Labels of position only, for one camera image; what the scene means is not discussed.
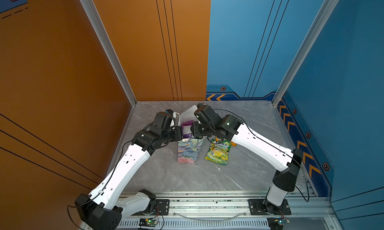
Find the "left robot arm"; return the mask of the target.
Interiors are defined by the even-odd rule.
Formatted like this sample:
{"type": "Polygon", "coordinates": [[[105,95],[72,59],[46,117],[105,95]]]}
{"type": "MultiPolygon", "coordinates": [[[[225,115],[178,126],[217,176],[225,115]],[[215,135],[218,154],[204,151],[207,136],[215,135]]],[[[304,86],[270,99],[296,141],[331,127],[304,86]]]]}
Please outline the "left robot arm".
{"type": "Polygon", "coordinates": [[[172,110],[157,113],[152,123],[123,145],[120,161],[106,178],[88,195],[80,194],[77,197],[75,209],[90,228],[114,230],[127,216],[136,213],[150,215],[155,212],[156,195],[148,190],[140,190],[123,200],[119,197],[155,150],[182,139],[181,127],[176,125],[176,116],[172,110]]]}

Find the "floral white paper bag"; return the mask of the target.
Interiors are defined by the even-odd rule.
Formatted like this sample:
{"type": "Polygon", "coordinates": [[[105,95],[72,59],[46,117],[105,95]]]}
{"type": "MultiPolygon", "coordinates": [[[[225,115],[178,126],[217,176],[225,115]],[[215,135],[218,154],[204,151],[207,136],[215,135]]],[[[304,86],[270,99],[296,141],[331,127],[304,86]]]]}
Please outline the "floral white paper bag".
{"type": "MultiPolygon", "coordinates": [[[[193,105],[189,109],[180,114],[179,125],[183,122],[193,120],[196,122],[198,119],[195,117],[194,112],[197,110],[197,106],[193,105]]],[[[178,163],[195,164],[198,158],[200,149],[204,143],[204,137],[183,139],[178,141],[178,163]]]]}

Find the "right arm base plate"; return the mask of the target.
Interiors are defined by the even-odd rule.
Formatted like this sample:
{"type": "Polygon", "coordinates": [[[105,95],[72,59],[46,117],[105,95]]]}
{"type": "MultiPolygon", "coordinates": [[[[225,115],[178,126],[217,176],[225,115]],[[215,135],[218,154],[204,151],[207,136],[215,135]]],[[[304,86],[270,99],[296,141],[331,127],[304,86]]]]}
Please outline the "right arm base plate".
{"type": "Polygon", "coordinates": [[[252,216],[266,215],[285,215],[292,214],[291,208],[286,199],[283,200],[280,206],[275,206],[266,199],[249,199],[249,210],[252,216]]]}

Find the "purple white snack bag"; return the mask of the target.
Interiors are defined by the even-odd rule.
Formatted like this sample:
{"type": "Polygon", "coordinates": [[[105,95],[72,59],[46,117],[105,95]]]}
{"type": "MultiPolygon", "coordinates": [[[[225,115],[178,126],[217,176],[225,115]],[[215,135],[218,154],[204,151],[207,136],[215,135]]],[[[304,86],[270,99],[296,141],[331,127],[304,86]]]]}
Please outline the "purple white snack bag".
{"type": "Polygon", "coordinates": [[[182,137],[183,139],[192,139],[193,138],[193,133],[191,130],[191,127],[193,126],[194,121],[186,121],[181,124],[182,127],[182,137]]]}

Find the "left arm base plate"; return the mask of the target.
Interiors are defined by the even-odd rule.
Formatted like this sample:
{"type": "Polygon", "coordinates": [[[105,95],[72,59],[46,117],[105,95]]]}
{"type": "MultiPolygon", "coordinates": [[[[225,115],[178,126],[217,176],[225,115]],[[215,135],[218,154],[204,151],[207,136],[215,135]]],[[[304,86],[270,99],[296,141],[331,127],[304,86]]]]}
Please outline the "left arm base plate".
{"type": "Polygon", "coordinates": [[[138,212],[133,214],[133,216],[155,216],[158,213],[158,210],[163,216],[167,216],[170,210],[170,200],[169,199],[156,199],[156,204],[152,212],[138,212]]]}

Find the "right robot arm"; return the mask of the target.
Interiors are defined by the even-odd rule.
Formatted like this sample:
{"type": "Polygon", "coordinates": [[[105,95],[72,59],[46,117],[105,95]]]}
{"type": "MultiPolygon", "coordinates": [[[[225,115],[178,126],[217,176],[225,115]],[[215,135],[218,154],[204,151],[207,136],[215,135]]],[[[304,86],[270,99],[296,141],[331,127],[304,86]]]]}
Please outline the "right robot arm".
{"type": "Polygon", "coordinates": [[[286,195],[296,188],[303,151],[276,144],[252,130],[240,116],[232,112],[222,118],[209,105],[198,104],[192,106],[192,113],[197,119],[191,127],[194,137],[215,136],[232,141],[263,158],[276,169],[262,206],[266,214],[281,214],[286,208],[286,195]]]}

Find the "yellow green candy bag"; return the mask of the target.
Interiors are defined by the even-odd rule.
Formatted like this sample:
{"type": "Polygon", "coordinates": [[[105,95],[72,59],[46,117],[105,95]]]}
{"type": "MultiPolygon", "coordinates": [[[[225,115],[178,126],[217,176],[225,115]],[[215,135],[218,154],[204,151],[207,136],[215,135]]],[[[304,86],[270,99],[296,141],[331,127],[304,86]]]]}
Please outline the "yellow green candy bag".
{"type": "Polygon", "coordinates": [[[226,166],[233,143],[227,140],[219,140],[218,138],[214,140],[207,138],[207,140],[210,142],[210,147],[205,156],[205,160],[226,166]]]}

